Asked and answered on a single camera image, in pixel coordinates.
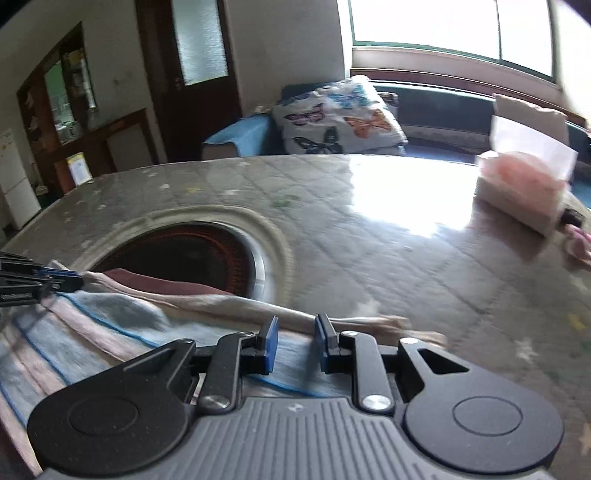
tissue box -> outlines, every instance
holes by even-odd
[[[577,152],[548,135],[493,116],[493,150],[476,157],[475,195],[544,236],[554,231]]]
[[[564,210],[567,192],[568,190],[565,189],[563,201],[557,205],[556,209],[546,213],[521,206],[515,201],[512,195],[504,192],[484,177],[479,177],[476,181],[475,195],[477,198],[490,203],[493,207],[503,210],[503,212],[511,215],[516,220],[533,228],[536,232],[544,236],[550,236],[554,232],[556,224]]]

window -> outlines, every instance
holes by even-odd
[[[353,44],[423,48],[554,81],[548,0],[349,0]]]

refrigerator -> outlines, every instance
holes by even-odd
[[[0,134],[0,196],[17,230],[41,210],[11,130]]]

wooden door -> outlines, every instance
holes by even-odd
[[[136,0],[144,63],[168,161],[241,116],[223,0]]]

butterfly print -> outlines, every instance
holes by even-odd
[[[355,85],[349,95],[343,95],[341,93],[329,93],[328,97],[332,101],[338,103],[341,108],[345,108],[347,110],[351,110],[355,103],[358,103],[359,106],[369,105],[369,98],[365,96],[363,85]]]
[[[312,110],[304,113],[290,113],[286,115],[284,118],[291,120],[294,125],[305,125],[305,124],[315,124],[320,122],[324,119],[324,112],[322,111],[323,105],[319,103],[318,105],[314,105]]]
[[[302,93],[301,95],[296,95],[295,97],[291,97],[286,100],[283,100],[282,102],[280,102],[280,105],[288,106],[288,105],[291,105],[292,103],[297,102],[298,100],[305,100],[310,96],[310,94],[311,94],[311,92]]]
[[[368,138],[372,127],[382,128],[388,131],[392,130],[392,125],[388,123],[384,112],[381,110],[374,110],[371,120],[362,120],[351,116],[346,116],[344,119],[350,127],[353,127],[355,136],[360,138]]]
[[[295,137],[294,142],[303,148],[306,153],[342,153],[343,146],[338,144],[339,134],[336,127],[330,127],[324,132],[324,142],[317,143],[308,138]]]

